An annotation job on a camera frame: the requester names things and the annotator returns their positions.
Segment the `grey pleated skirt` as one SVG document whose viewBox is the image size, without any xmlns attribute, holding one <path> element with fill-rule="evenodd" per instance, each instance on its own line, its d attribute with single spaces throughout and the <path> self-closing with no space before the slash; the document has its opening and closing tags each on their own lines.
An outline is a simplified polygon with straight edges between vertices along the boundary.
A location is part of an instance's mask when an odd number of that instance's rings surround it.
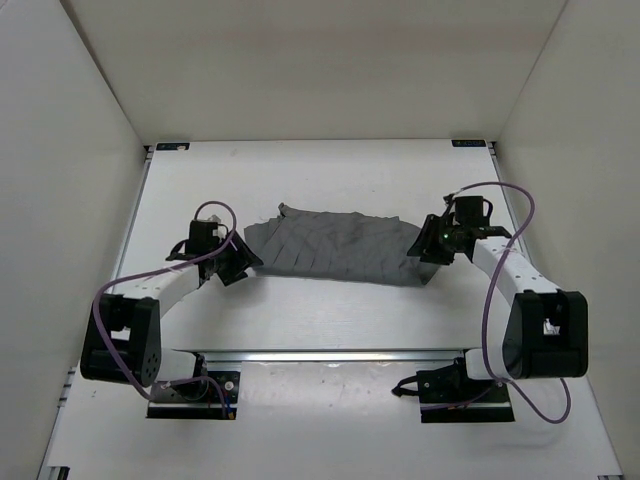
<svg viewBox="0 0 640 480">
<path fill-rule="evenodd" d="M 407 255 L 420 233 L 399 217 L 299 210 L 244 229 L 261 275 L 422 287 L 439 267 Z"/>
</svg>

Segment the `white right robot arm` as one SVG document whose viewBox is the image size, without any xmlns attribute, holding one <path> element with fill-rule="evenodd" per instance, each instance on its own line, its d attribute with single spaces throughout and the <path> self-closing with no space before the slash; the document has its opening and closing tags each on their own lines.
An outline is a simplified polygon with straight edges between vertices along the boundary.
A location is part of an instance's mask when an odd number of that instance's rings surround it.
<svg viewBox="0 0 640 480">
<path fill-rule="evenodd" d="M 490 279 L 510 313 L 502 327 L 482 329 L 482 345 L 464 354 L 448 376 L 449 391 L 471 400 L 484 380 L 579 378 L 588 369 L 588 303 L 545 278 L 514 246 L 511 233 L 493 226 L 493 206 L 482 196 L 449 195 L 443 214 L 430 214 L 407 254 L 449 265 L 457 255 Z"/>
</svg>

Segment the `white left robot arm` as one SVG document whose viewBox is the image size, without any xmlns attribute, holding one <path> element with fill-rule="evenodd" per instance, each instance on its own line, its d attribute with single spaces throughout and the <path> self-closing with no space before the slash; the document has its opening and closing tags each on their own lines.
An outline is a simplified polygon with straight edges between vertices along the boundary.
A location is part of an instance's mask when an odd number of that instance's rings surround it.
<svg viewBox="0 0 640 480">
<path fill-rule="evenodd" d="M 206 392 L 204 356 L 164 349 L 161 319 L 212 277 L 230 286 L 247 278 L 248 269 L 263 265 L 238 233 L 220 236 L 220 227 L 216 220 L 191 221 L 188 238 L 171 250 L 160 274 L 138 274 L 125 292 L 99 295 L 81 354 L 84 378 L 141 389 L 176 386 L 188 398 Z"/>
</svg>

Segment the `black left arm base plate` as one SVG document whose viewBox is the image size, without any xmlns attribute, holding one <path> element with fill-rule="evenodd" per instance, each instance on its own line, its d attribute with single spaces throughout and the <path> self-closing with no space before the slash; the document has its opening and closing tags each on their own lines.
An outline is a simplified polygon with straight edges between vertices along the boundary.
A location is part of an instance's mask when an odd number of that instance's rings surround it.
<svg viewBox="0 0 640 480">
<path fill-rule="evenodd" d="M 210 382 L 200 381 L 175 387 L 154 385 L 147 404 L 146 418 L 158 420 L 234 421 L 238 417 L 241 386 L 240 363 L 209 363 Z"/>
</svg>

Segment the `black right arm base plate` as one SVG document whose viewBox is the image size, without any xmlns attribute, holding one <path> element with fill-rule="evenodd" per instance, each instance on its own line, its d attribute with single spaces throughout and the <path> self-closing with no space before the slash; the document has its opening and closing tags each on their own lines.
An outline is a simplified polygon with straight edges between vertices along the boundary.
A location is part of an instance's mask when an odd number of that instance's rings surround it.
<svg viewBox="0 0 640 480">
<path fill-rule="evenodd" d="M 399 398 L 416 397 L 422 424 L 515 421 L 507 387 L 492 380 L 472 380 L 460 365 L 419 370 L 400 380 L 391 393 Z"/>
</svg>

